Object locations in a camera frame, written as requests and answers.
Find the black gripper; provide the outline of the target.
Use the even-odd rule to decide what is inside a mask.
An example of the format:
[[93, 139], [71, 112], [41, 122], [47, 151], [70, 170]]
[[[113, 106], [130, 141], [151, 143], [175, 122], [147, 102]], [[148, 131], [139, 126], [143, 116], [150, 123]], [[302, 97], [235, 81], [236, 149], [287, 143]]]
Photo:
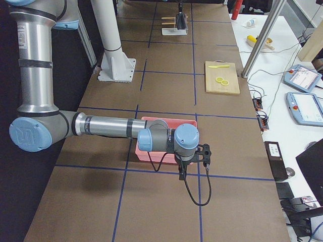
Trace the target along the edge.
[[191, 161], [178, 160], [179, 180], [185, 180], [187, 175], [187, 167], [192, 164]]

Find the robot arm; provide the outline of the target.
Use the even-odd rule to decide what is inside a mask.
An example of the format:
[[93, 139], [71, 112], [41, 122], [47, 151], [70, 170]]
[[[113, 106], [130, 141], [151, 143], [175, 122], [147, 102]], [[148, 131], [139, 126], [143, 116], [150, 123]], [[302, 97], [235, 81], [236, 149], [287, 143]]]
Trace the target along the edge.
[[191, 124], [176, 129], [153, 121], [86, 115], [60, 110], [53, 101], [51, 31], [77, 29], [81, 15], [77, 1], [8, 1], [17, 23], [22, 105], [11, 123], [12, 141], [22, 150], [38, 152], [69, 136], [98, 135], [136, 139], [140, 150], [174, 154], [180, 179], [187, 166], [199, 161], [202, 147]]
[[178, 13], [184, 13], [183, 5], [186, 0], [162, 0], [164, 3], [177, 3], [178, 4]]

